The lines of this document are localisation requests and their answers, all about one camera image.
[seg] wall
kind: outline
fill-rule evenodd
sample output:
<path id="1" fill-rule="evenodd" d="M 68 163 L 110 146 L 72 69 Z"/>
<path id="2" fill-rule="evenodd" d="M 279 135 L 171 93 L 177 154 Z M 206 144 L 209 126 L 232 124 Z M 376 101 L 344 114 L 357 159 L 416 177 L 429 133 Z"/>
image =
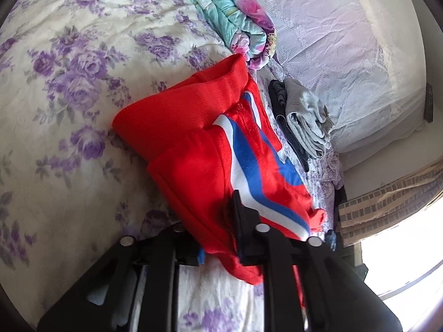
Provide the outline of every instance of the wall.
<path id="1" fill-rule="evenodd" d="M 345 171 L 348 198 L 416 171 L 443 154 L 443 33 L 423 0 L 412 1 L 423 35 L 427 81 L 434 90 L 434 122 Z"/>

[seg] gray folded fabric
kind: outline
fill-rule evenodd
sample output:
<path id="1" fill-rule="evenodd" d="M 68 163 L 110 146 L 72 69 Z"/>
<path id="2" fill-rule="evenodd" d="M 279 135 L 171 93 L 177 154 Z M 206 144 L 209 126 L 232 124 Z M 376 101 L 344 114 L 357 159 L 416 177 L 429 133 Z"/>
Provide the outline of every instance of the gray folded fabric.
<path id="1" fill-rule="evenodd" d="M 322 158 L 331 147 L 334 127 L 322 101 L 296 79 L 284 79 L 287 91 L 286 120 L 300 145 L 312 158 Z"/>

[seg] floral bedsheet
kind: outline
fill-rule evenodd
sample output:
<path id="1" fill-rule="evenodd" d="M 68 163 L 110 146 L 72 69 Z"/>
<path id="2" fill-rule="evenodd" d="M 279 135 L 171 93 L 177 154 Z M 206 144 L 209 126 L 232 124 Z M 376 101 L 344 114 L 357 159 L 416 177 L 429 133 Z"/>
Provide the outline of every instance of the floral bedsheet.
<path id="1" fill-rule="evenodd" d="M 176 221 L 114 116 L 230 54 L 189 0 L 16 3 L 0 29 L 0 283 L 32 327 L 119 237 Z M 213 258 L 180 274 L 180 331 L 263 330 L 262 286 Z"/>

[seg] rolled blanket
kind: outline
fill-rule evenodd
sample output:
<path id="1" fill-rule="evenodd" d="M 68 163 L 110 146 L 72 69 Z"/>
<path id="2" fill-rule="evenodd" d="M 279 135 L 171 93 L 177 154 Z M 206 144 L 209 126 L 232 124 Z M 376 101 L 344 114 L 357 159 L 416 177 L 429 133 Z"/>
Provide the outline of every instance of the rolled blanket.
<path id="1" fill-rule="evenodd" d="M 274 24 L 256 0 L 191 0 L 234 53 L 251 70 L 267 64 L 275 52 Z"/>
<path id="2" fill-rule="evenodd" d="M 312 156 L 322 158 L 330 149 L 334 127 L 324 103 L 296 79 L 284 79 L 286 120 L 298 142 Z"/>

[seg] beige curtain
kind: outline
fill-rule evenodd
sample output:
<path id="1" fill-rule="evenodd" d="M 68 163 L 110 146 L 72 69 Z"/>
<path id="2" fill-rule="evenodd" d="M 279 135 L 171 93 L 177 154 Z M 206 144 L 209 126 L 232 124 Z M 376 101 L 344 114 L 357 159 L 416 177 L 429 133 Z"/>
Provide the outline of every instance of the beige curtain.
<path id="1" fill-rule="evenodd" d="M 443 195 L 443 156 L 433 163 L 338 206 L 343 244 L 395 226 Z"/>

